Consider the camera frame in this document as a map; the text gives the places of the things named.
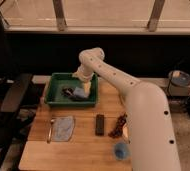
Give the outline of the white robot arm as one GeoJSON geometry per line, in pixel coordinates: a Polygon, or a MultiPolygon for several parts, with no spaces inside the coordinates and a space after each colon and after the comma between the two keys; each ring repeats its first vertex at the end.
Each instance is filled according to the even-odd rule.
{"type": "Polygon", "coordinates": [[[74,76],[82,82],[93,73],[114,86],[124,98],[133,171],[181,171],[170,109],[164,91],[104,62],[101,48],[79,53],[74,76]]]}

